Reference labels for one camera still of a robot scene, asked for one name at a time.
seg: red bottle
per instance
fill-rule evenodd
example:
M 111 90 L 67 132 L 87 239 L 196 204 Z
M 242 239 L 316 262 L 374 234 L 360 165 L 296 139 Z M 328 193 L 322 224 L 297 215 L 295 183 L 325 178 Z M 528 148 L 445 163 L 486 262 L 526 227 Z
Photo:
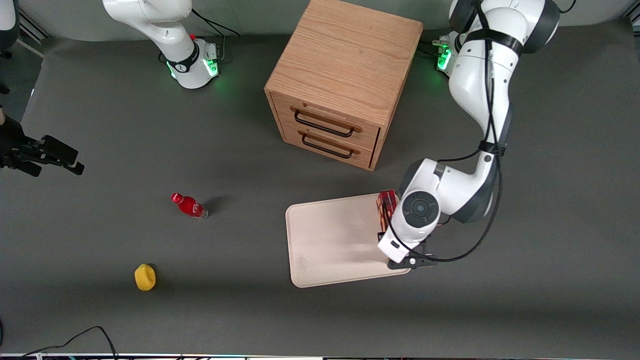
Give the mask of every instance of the red bottle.
M 178 204 L 178 208 L 181 212 L 191 216 L 192 218 L 203 220 L 209 216 L 207 208 L 190 196 L 182 196 L 179 193 L 174 193 L 171 195 L 171 201 Z

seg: gray table surface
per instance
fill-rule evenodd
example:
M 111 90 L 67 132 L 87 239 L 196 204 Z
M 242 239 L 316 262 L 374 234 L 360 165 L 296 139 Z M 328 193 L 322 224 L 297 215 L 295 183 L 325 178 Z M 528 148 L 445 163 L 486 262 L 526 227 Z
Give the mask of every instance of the gray table surface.
M 481 133 L 416 58 L 375 172 L 283 143 L 262 87 L 286 41 L 230 38 L 201 90 L 179 87 L 151 42 L 50 44 L 24 129 L 79 149 L 86 171 L 1 173 L 3 352 L 102 325 L 123 353 L 640 358 L 627 20 L 561 28 L 522 58 L 504 198 L 476 253 L 307 289 L 289 279 L 288 206 L 397 188 L 413 161 L 466 154 Z M 182 216 L 173 192 L 207 200 L 211 217 Z M 459 254 L 483 228 L 448 225 L 431 249 Z M 140 263 L 156 265 L 154 291 L 136 289 Z M 65 351 L 108 347 L 95 333 Z

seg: drawer handle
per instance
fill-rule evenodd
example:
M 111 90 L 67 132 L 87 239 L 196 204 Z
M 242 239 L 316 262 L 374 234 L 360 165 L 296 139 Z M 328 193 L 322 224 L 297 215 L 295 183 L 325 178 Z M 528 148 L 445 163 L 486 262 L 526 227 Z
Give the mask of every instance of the drawer handle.
M 337 151 L 325 149 L 324 147 L 321 147 L 321 146 L 316 145 L 314 143 L 310 143 L 310 142 L 305 140 L 306 138 L 307 138 L 307 134 L 302 134 L 302 143 L 305 144 L 306 146 L 313 147 L 314 149 L 318 149 L 320 151 L 327 152 L 327 153 L 329 153 L 331 155 L 338 156 L 339 158 L 343 158 L 343 159 L 348 159 L 348 158 L 351 157 L 351 155 L 353 155 L 353 150 L 350 150 L 348 155 L 341 154 L 341 153 L 339 153 Z
M 348 133 L 341 133 L 340 131 L 329 129 L 328 127 L 320 126 L 320 125 L 314 124 L 313 122 L 302 120 L 301 118 L 298 117 L 298 115 L 300 115 L 300 111 L 296 110 L 296 113 L 293 115 L 293 117 L 294 119 L 296 119 L 296 122 L 299 122 L 300 124 L 313 127 L 314 129 L 326 131 L 327 133 L 341 136 L 343 138 L 348 138 L 349 136 L 353 135 L 353 130 L 354 130 L 353 127 L 351 127 L 351 130 L 349 130 Z

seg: yellow sponge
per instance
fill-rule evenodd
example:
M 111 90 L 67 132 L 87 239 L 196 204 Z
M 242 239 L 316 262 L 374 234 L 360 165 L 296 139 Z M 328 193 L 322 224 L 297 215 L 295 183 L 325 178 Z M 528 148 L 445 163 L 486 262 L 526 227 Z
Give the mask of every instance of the yellow sponge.
M 136 278 L 138 289 L 142 291 L 149 291 L 156 285 L 156 272 L 147 264 L 138 266 L 136 272 L 134 272 L 134 277 Z

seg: wooden cabinet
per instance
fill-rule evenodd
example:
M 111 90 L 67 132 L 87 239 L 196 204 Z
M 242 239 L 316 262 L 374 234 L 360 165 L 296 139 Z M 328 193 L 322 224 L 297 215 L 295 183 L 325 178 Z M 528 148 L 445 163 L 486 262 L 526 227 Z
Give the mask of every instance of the wooden cabinet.
M 282 139 L 374 170 L 422 23 L 311 0 L 264 87 Z

